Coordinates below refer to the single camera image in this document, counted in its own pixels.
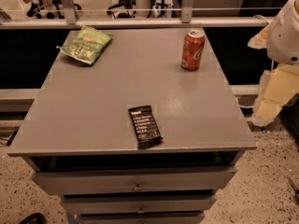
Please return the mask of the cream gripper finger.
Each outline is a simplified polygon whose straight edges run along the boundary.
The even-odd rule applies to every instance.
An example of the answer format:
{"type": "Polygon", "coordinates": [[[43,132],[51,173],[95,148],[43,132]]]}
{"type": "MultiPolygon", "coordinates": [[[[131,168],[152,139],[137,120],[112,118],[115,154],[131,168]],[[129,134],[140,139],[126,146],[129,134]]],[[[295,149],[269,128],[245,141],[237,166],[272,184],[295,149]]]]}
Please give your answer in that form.
{"type": "Polygon", "coordinates": [[[270,25],[266,25],[258,34],[252,37],[248,46],[252,49],[266,49],[270,25]]]}
{"type": "Polygon", "coordinates": [[[251,122],[258,127],[267,126],[298,92],[298,64],[280,63],[273,71],[264,71],[260,79],[259,94],[253,105],[251,122]]]}

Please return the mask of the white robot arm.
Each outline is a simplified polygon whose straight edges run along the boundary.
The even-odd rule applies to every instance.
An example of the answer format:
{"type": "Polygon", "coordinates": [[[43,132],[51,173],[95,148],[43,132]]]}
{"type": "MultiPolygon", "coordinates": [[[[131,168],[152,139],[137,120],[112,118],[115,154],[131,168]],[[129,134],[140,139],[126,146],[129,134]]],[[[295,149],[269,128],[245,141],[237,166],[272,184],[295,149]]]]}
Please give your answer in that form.
{"type": "Polygon", "coordinates": [[[277,68],[263,72],[253,105],[250,121],[263,127],[299,92],[299,0],[288,0],[248,46],[266,49],[272,63],[278,63],[277,68]]]}

